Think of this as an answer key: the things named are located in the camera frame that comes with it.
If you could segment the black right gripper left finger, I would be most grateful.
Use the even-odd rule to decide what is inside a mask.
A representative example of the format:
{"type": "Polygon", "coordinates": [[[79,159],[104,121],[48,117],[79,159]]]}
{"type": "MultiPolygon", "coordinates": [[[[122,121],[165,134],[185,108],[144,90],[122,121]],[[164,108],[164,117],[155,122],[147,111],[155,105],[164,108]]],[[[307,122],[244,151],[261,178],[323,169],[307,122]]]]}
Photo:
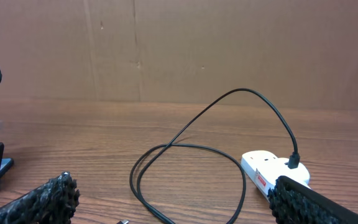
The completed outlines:
{"type": "Polygon", "coordinates": [[[0,208],[0,224],[70,224],[80,191],[69,172],[0,208]]]}

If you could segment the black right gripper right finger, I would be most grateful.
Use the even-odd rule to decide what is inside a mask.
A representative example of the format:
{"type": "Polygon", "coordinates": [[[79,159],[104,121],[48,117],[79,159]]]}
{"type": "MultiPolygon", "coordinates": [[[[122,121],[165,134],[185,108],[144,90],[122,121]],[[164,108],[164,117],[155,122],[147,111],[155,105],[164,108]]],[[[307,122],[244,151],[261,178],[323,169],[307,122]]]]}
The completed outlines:
{"type": "Polygon", "coordinates": [[[267,199],[279,224],[358,224],[357,213],[284,175],[267,199]]]}

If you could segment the Samsung Galaxy smartphone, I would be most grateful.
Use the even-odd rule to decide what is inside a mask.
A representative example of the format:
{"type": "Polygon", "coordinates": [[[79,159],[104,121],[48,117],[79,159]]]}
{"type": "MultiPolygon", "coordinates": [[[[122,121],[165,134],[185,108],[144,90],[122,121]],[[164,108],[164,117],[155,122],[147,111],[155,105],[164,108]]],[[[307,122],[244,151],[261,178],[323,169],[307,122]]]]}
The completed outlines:
{"type": "Polygon", "coordinates": [[[2,177],[13,165],[14,160],[12,158],[3,158],[0,165],[0,177],[2,177]]]}

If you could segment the white power strip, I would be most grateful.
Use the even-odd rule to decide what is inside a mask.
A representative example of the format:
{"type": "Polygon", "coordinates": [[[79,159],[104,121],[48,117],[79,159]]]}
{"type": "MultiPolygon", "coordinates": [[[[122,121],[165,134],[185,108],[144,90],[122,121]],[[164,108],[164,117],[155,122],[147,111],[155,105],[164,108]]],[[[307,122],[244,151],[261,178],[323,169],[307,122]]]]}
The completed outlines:
{"type": "Polygon", "coordinates": [[[279,157],[269,151],[250,151],[242,155],[241,166],[244,172],[266,199],[279,178],[274,171],[276,158],[279,157]]]}

